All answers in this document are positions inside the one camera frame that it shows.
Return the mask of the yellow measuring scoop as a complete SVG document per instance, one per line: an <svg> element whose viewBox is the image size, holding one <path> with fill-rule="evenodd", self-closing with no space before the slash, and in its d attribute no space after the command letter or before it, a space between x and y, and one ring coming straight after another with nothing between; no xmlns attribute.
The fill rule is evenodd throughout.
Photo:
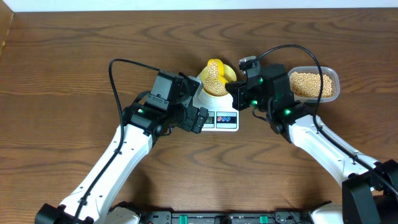
<svg viewBox="0 0 398 224"><path fill-rule="evenodd" d="M207 64L207 69L210 78L219 80L223 85L228 83L227 79L224 77L224 63L220 59L210 59Z"/></svg>

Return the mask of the soybeans in yellow bowl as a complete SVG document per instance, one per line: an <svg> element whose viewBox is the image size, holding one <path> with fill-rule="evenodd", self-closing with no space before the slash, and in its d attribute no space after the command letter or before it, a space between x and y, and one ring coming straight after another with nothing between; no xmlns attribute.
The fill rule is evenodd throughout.
<svg viewBox="0 0 398 224"><path fill-rule="evenodd" d="M212 79L208 76L207 66L205 68L205 75L203 78L203 84L205 91L212 96L225 96L228 94L225 85L223 85L219 80Z"/></svg>

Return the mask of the cardboard box edge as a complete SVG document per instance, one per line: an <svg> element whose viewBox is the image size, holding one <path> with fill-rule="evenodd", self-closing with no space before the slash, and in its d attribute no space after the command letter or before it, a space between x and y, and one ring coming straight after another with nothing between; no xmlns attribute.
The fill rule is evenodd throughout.
<svg viewBox="0 0 398 224"><path fill-rule="evenodd" d="M0 53L2 54L11 28L14 12L1 0L0 3Z"/></svg>

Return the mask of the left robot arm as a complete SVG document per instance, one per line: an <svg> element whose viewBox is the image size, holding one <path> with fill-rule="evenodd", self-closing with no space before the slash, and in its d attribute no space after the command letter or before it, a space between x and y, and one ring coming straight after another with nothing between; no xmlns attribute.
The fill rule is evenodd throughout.
<svg viewBox="0 0 398 224"><path fill-rule="evenodd" d="M151 91L140 93L120 111L113 140L83 182L59 206L44 204L36 223L104 223L127 178L158 138L174 127L200 133L208 110L192 105L203 83L183 74L158 73Z"/></svg>

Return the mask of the white digital kitchen scale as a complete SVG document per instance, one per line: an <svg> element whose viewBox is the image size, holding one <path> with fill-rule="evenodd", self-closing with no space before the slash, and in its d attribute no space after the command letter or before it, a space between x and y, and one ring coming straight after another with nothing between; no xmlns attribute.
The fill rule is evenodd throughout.
<svg viewBox="0 0 398 224"><path fill-rule="evenodd" d="M233 97L209 95L203 88L200 94L193 98L193 106L204 107L209 116L202 131L233 132L239 129L239 111L232 107Z"/></svg>

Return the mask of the yellow bowl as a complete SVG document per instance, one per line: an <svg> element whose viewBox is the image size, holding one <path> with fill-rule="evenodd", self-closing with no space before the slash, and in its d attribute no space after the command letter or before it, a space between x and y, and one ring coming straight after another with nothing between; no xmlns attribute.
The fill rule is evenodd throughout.
<svg viewBox="0 0 398 224"><path fill-rule="evenodd" d="M235 82L237 80L237 78L236 78L236 74L235 74L234 70L227 65L224 65L224 67L225 67L225 72L226 72L225 77L229 81L228 83ZM202 82L203 82L204 75L205 75L205 68L202 70L202 72L198 76Z"/></svg>

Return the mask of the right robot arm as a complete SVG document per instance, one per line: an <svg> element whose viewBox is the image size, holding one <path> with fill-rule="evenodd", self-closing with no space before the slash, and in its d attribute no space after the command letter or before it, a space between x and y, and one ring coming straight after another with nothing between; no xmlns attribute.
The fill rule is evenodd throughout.
<svg viewBox="0 0 398 224"><path fill-rule="evenodd" d="M331 202L303 215L307 223L397 223L397 162L379 162L342 140L307 105L295 100L283 65L254 65L247 79L226 84L233 108L267 115L273 131L309 153L342 189Z"/></svg>

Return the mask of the clear plastic container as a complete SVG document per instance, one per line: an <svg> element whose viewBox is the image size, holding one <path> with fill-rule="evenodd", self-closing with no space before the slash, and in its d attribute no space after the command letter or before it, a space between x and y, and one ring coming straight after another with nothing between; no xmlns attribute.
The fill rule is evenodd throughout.
<svg viewBox="0 0 398 224"><path fill-rule="evenodd" d="M321 67L323 90L320 102L335 100L340 94L340 83L337 73L328 67ZM303 103L316 103L320 90L320 74L316 66L295 67L288 73L290 87L295 100Z"/></svg>

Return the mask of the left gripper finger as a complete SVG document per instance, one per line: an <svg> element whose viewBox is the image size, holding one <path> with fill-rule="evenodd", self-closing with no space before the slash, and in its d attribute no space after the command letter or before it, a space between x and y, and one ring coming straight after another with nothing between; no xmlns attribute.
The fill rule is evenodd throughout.
<svg viewBox="0 0 398 224"><path fill-rule="evenodd" d="M187 76L185 80L187 81L188 95L194 98L197 97L203 89L203 82L193 76Z"/></svg>
<svg viewBox="0 0 398 224"><path fill-rule="evenodd" d="M208 110L204 107L201 107L197 114L197 118L195 120L195 124L192 129L194 133L196 134L201 133L203 125L205 124L205 121L208 119L208 116L209 116Z"/></svg>

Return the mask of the pile of soybeans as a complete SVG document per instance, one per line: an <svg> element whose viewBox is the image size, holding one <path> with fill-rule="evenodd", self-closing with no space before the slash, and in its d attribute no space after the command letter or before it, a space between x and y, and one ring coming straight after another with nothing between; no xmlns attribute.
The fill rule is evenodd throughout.
<svg viewBox="0 0 398 224"><path fill-rule="evenodd" d="M323 75L323 98L332 97L332 84L332 79L327 75ZM317 98L320 92L320 85L320 74L293 72L290 76L290 87L293 93L300 97Z"/></svg>

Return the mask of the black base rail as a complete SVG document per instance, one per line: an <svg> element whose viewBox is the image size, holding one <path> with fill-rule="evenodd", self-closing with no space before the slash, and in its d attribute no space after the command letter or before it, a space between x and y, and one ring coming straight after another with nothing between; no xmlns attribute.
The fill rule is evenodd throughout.
<svg viewBox="0 0 398 224"><path fill-rule="evenodd" d="M311 223L309 215L300 211L276 210L274 212L176 212L171 208L139 208L121 202L107 214L105 223L131 224L265 224Z"/></svg>

